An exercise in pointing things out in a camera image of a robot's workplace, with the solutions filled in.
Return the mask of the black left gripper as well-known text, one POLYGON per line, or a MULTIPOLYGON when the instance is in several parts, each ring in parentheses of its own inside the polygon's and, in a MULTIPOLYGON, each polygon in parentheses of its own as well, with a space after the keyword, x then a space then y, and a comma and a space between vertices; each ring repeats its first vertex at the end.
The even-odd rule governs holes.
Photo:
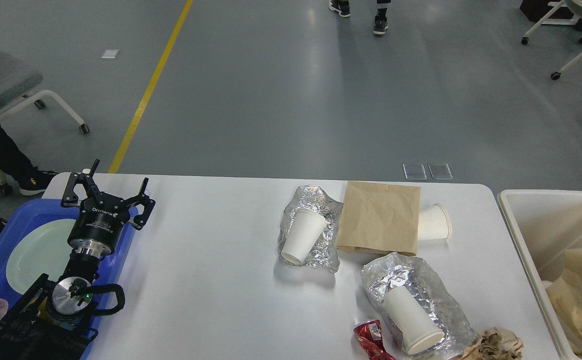
POLYGON ((102 192, 93 180, 100 164, 95 159, 90 168, 80 173, 72 172, 65 187, 61 207, 80 208, 78 218, 68 236, 68 244, 75 253, 96 258, 112 255, 125 225, 140 231, 153 212, 156 201, 148 192, 149 178, 142 179, 136 194, 124 198, 118 194, 108 194, 108 209, 102 209, 102 192), (85 198, 80 200, 75 187, 81 185, 85 198))

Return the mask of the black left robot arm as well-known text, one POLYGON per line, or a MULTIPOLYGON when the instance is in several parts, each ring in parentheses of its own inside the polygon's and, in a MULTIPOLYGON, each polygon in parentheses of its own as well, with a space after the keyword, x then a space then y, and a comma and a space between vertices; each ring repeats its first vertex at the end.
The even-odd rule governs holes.
POLYGON ((125 305, 123 287, 99 273, 114 256, 125 226, 142 230, 155 207, 144 178, 138 194, 121 198, 94 182, 99 165, 73 172, 60 205, 78 208, 67 237, 71 253, 57 280, 41 274, 0 320, 0 360, 78 360, 98 335, 92 322, 125 305))

